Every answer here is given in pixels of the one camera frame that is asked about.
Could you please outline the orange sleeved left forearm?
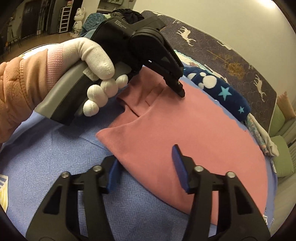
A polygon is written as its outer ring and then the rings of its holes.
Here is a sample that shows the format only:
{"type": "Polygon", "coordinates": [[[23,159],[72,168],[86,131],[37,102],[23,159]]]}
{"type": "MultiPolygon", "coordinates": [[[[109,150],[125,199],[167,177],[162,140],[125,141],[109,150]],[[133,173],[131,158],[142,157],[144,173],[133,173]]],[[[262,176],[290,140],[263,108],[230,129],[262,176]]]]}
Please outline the orange sleeved left forearm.
{"type": "Polygon", "coordinates": [[[48,94],[48,50],[1,63],[1,144],[5,143],[48,94]]]}

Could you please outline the white gloved left hand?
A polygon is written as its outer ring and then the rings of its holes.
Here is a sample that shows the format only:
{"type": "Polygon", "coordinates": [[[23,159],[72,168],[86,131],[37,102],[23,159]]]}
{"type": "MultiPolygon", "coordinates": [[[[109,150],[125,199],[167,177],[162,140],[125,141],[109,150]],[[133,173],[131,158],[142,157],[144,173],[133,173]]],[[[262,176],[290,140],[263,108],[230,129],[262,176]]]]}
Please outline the white gloved left hand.
{"type": "Polygon", "coordinates": [[[91,85],[87,90],[87,100],[83,106],[85,116],[94,116],[105,106],[108,99],[128,83],[128,76],[114,77],[115,68],[111,59],[96,42],[85,37],[68,40],[48,50],[46,81],[51,90],[61,76],[78,60],[86,62],[89,69],[102,82],[91,85]]]}

